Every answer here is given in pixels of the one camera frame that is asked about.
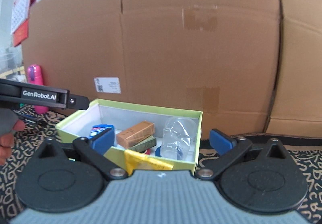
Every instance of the white label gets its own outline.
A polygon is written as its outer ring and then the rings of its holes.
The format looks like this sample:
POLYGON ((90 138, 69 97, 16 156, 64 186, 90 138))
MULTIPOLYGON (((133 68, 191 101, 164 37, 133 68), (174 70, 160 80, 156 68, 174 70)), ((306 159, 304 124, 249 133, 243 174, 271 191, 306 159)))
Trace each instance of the white label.
POLYGON ((97 92, 121 93, 120 80, 117 77, 95 78, 94 82, 97 92))
POLYGON ((13 0, 11 15, 11 34, 28 19, 30 0, 13 0))

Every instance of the small brown carton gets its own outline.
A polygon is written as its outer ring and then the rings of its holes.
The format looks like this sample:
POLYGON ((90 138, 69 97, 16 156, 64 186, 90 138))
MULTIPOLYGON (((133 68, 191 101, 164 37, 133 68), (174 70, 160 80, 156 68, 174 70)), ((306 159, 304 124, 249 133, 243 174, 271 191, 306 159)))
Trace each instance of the small brown carton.
POLYGON ((119 145, 128 149, 150 135, 155 133, 154 123, 142 121, 118 134, 116 134, 116 141, 119 145))

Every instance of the metal bolt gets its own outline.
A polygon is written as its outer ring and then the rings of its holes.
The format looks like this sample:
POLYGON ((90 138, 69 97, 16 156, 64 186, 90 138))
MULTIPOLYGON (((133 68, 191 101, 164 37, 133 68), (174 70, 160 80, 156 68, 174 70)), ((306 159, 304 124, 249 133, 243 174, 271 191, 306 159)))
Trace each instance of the metal bolt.
POLYGON ((114 168, 111 169, 111 171, 109 172, 113 177, 123 177, 126 174, 126 171, 124 169, 121 168, 114 168))
POLYGON ((210 169, 200 169, 198 171, 198 175, 203 178, 210 178, 214 172, 210 169))

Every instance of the qr code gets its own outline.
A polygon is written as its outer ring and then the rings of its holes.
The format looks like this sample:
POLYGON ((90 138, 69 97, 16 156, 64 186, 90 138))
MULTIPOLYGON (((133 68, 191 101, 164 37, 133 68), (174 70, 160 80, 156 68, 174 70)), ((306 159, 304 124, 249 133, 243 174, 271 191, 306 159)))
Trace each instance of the qr code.
POLYGON ((98 92, 103 92, 103 86, 102 85, 97 85, 97 91, 98 92))

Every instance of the clear plastic bag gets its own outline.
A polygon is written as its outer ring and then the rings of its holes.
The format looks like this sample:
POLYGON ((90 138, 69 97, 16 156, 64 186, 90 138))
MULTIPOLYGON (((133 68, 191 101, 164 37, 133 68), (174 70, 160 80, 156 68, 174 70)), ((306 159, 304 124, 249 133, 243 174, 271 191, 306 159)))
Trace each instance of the clear plastic bag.
POLYGON ((173 117, 163 129, 160 155, 174 160, 185 160, 197 135, 197 124, 189 118, 173 117))

